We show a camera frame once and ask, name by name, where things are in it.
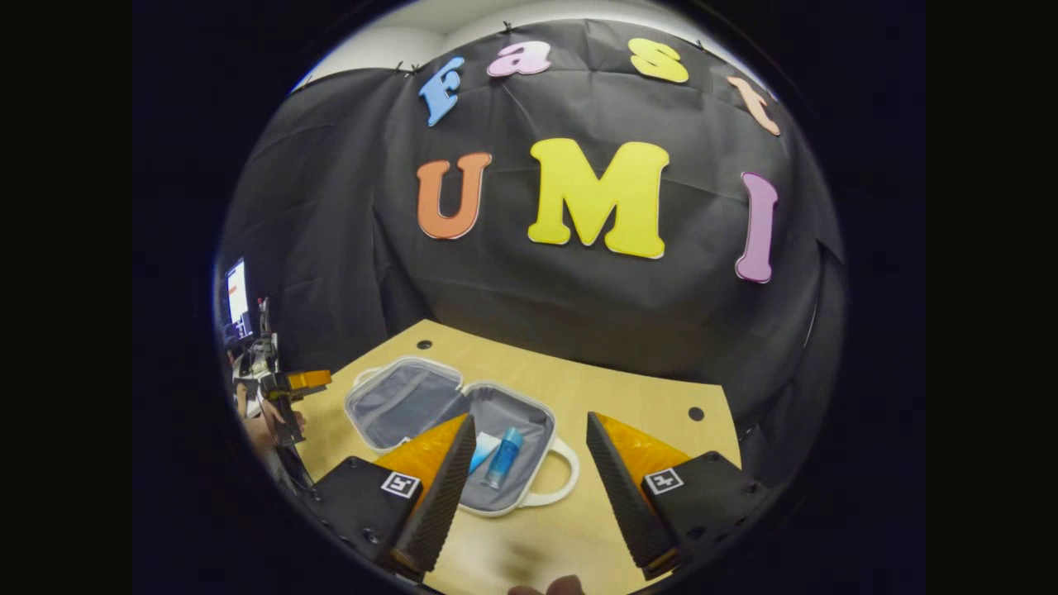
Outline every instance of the table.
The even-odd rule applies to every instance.
[[[420,341],[432,345],[421,349]],[[335,373],[326,391],[294,403],[308,420],[306,439],[297,450],[313,480],[347,456],[378,458],[346,416],[345,396],[362,371],[402,356],[455,367],[464,384],[492,380],[546,403],[558,418],[558,436],[581,463],[573,491],[554,504],[519,508],[499,518],[459,509],[437,566],[424,579],[446,594],[501,595],[515,584],[544,592],[551,580],[568,574],[580,576],[586,593],[628,593],[650,583],[632,561],[588,452],[589,411],[657,436],[691,456],[716,450],[742,465],[731,412],[719,386],[579,364],[422,321]],[[705,412],[700,421],[691,419],[688,412],[693,407]],[[549,454],[532,491],[553,491],[568,477],[568,466]]]

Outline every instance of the case handle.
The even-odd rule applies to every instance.
[[[557,491],[551,493],[535,493],[529,492],[526,494],[525,500],[522,501],[521,506],[544,506],[546,504],[551,504],[562,500],[569,495],[569,492],[573,491],[573,486],[577,484],[577,479],[581,476],[581,461],[577,457],[577,453],[573,449],[562,441],[562,438],[555,436],[554,441],[551,443],[550,451],[562,456],[569,464],[569,480],[566,481],[566,485],[559,488]]]
[[[367,380],[367,378],[370,378],[371,376],[375,376],[375,373],[378,372],[379,369],[380,368],[378,368],[378,367],[368,367],[364,372],[361,372],[360,374],[358,374],[357,378],[354,378],[352,380],[352,387],[355,389],[358,384],[360,384],[364,380]]]

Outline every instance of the black fabric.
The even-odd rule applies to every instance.
[[[674,48],[686,84],[639,74],[627,41]],[[550,69],[490,78],[497,52],[551,44]],[[458,102],[433,128],[419,89],[452,57]],[[802,362],[822,262],[842,251],[822,175],[781,101],[774,137],[749,114],[719,58],[649,28],[597,20],[519,26],[458,48],[417,74],[367,69],[313,82],[282,104],[247,164],[225,229],[221,268],[245,256],[274,295],[288,366],[338,369],[419,319],[535,351],[638,374],[724,385],[740,427],[758,423]],[[670,154],[651,260],[527,237],[540,164],[533,143],[578,142],[597,175],[639,141]],[[487,151],[475,227],[426,236],[416,170],[448,160],[441,209],[462,182],[459,157]],[[776,187],[772,278],[740,280],[747,196],[741,174]],[[571,227],[566,214],[567,226]],[[825,315],[838,315],[825,312]],[[840,344],[840,337],[825,341]]]

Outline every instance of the yellow foam letter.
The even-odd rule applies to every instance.
[[[687,83],[691,75],[687,73],[683,65],[679,64],[679,54],[676,50],[637,37],[628,41],[628,49],[635,54],[632,56],[632,66],[646,76],[664,78],[673,83]]]
[[[650,143],[624,143],[602,178],[596,178],[587,158],[572,139],[547,139],[529,154],[540,161],[540,205],[529,239],[566,244],[569,228],[562,222],[562,204],[569,209],[577,235],[591,246],[609,212],[617,209],[606,248],[621,254],[660,258],[664,242],[658,237],[658,191],[669,152]]]

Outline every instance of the blue bottle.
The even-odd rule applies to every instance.
[[[494,490],[499,490],[499,486],[504,485],[507,472],[511,470],[511,464],[514,463],[514,457],[518,455],[521,449],[522,434],[514,428],[508,428],[507,432],[504,433],[504,439],[499,443],[499,448],[496,449],[496,454],[492,457],[492,464],[489,465],[489,472],[485,474],[482,483]]]

